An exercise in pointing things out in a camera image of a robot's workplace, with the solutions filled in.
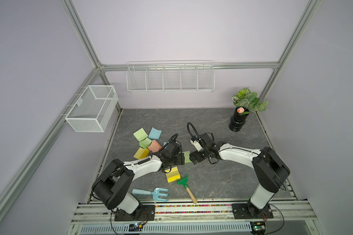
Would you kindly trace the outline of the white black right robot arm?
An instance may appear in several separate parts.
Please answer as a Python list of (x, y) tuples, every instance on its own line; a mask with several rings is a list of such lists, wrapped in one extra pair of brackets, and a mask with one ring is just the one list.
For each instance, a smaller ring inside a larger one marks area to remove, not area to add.
[(208, 133), (200, 136), (192, 135), (190, 143), (196, 148), (189, 157), (193, 164), (205, 159), (210, 164), (216, 164), (222, 160), (239, 163), (254, 170), (258, 186), (244, 209), (251, 217), (262, 214), (266, 210), (269, 201), (284, 187), (284, 182), (290, 175), (289, 167), (270, 147), (248, 149), (225, 142), (216, 143)]

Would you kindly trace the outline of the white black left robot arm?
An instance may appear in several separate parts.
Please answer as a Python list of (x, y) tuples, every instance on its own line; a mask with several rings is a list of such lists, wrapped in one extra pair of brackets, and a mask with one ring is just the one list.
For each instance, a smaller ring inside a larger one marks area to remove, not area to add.
[(160, 151), (151, 153), (146, 158), (132, 162), (112, 160), (93, 183), (92, 193), (109, 210), (118, 208), (128, 214), (136, 214), (142, 208), (142, 204), (128, 193), (132, 181), (149, 173), (165, 171), (184, 163), (181, 144), (171, 140)]

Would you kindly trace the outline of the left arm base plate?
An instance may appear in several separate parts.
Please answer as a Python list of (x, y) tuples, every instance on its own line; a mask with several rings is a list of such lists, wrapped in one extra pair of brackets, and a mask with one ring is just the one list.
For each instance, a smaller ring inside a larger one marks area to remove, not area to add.
[(154, 221), (155, 210), (155, 205), (140, 205), (133, 213), (118, 209), (114, 221)]

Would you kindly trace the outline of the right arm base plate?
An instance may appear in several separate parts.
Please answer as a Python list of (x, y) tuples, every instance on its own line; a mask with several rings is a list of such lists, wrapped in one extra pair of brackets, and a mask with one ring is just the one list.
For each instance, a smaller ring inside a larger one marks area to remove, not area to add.
[(270, 205), (267, 203), (264, 208), (258, 209), (252, 204), (236, 203), (232, 204), (232, 213), (235, 219), (272, 219), (274, 215), (272, 213)]

